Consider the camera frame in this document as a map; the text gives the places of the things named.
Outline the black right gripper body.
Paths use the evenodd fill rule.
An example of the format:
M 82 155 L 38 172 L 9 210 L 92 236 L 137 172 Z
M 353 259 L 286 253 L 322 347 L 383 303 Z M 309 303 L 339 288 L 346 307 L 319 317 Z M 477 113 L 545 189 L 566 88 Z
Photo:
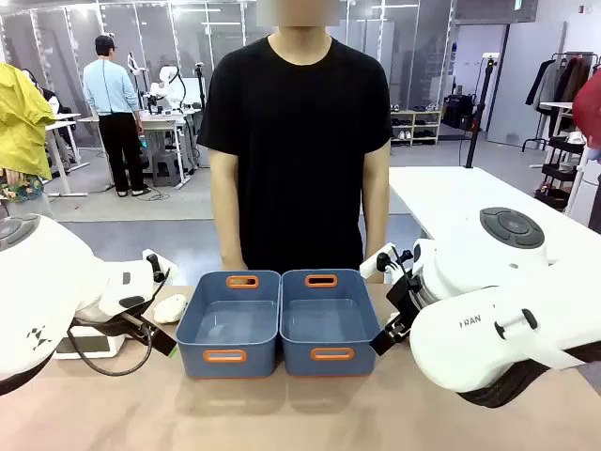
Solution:
M 386 298 L 397 313 L 392 315 L 385 326 L 387 334 L 409 333 L 413 321 L 424 308 L 419 298 L 422 287 L 422 282 L 417 275 L 403 275 L 393 284 Z

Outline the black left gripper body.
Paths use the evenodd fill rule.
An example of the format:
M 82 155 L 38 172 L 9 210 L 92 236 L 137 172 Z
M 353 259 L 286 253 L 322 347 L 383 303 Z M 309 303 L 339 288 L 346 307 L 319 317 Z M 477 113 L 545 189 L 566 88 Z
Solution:
M 121 332 L 138 341 L 148 341 L 149 337 L 156 341 L 160 330 L 145 317 L 148 308 L 148 304 L 140 304 L 120 313 L 117 318 Z

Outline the person's left hand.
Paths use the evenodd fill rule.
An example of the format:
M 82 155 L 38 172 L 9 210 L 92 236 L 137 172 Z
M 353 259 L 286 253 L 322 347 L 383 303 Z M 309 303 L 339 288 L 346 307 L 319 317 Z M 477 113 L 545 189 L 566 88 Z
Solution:
M 387 265 L 391 262 L 386 252 L 378 252 L 367 258 L 360 266 L 362 278 L 368 284 L 383 284 Z

